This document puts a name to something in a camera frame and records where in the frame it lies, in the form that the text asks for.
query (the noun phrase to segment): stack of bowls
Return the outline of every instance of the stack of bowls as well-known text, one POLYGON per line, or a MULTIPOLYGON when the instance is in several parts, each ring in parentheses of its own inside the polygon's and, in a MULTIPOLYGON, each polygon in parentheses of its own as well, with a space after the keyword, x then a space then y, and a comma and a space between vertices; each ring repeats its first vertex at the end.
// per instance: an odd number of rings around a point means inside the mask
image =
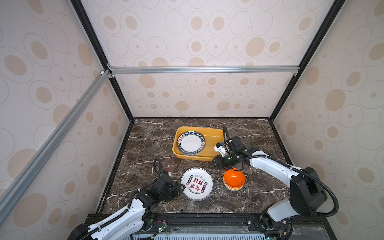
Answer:
POLYGON ((230 169, 225 172, 223 181, 226 188, 231 191, 238 191, 244 186, 245 176, 242 171, 230 169))

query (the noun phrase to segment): marble countertop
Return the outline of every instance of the marble countertop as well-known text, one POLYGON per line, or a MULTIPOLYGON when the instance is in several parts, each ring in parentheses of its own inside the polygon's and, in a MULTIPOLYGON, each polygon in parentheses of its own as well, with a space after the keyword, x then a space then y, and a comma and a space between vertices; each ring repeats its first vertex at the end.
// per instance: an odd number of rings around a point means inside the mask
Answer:
POLYGON ((116 212, 129 202, 136 189, 156 177, 152 162, 157 157, 174 159, 172 177, 176 180, 180 180, 189 168, 205 168, 214 178, 215 187, 211 196, 203 201, 191 201, 180 195, 166 204, 159 204, 152 211, 154 213, 254 213, 289 197, 289 189, 283 183, 259 169, 245 166, 245 184, 241 190, 232 192, 223 184, 224 171, 208 169, 209 162, 174 156, 172 145, 177 128, 222 128, 223 125, 226 125, 230 136, 239 136, 245 146, 257 146, 285 161, 272 128, 265 119, 137 119, 102 213, 116 212))

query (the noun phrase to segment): white plate with red chinese characters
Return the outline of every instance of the white plate with red chinese characters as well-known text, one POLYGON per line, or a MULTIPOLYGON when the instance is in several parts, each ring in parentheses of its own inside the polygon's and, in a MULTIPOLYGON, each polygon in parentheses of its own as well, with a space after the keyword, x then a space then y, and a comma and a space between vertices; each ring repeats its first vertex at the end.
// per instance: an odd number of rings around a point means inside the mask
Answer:
POLYGON ((194 201, 208 198, 214 190, 214 179, 207 170, 201 167, 188 169, 180 182, 185 185, 184 195, 194 201))
POLYGON ((188 131, 179 136, 177 139, 177 148, 184 155, 198 155, 204 150, 205 138, 196 131, 188 131))

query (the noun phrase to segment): patterned wallpaper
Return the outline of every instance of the patterned wallpaper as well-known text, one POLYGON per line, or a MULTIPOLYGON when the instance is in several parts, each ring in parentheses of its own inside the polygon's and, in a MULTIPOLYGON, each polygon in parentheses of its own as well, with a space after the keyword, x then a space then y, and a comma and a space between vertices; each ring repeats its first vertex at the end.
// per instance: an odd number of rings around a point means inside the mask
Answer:
POLYGON ((65 0, 0 2, 0 195, 101 66, 65 0))
POLYGON ((275 121, 292 161, 337 195, 339 240, 384 235, 383 63, 384 1, 350 1, 275 121))
POLYGON ((113 66, 296 65, 333 0, 82 0, 113 66))
POLYGON ((134 117, 269 117, 292 73, 117 74, 134 117))
POLYGON ((107 80, 0 228, 0 240, 64 240, 94 213, 128 129, 107 80))

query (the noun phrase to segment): yellow tray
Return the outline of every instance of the yellow tray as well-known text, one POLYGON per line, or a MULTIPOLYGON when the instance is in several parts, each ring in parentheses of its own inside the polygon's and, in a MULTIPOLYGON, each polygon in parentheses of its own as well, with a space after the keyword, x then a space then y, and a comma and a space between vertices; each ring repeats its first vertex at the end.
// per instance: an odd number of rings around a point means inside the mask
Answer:
POLYGON ((224 141, 223 130, 216 128, 207 128, 207 127, 179 127, 176 131, 175 140, 173 141, 172 151, 177 158, 191 159, 191 160, 200 160, 200 161, 212 161, 215 156, 219 153, 214 150, 214 146, 218 142, 224 141), (195 156, 188 156, 182 154, 177 148, 177 139, 181 134, 188 131, 196 131, 201 133, 205 138, 205 148, 204 150, 195 156))

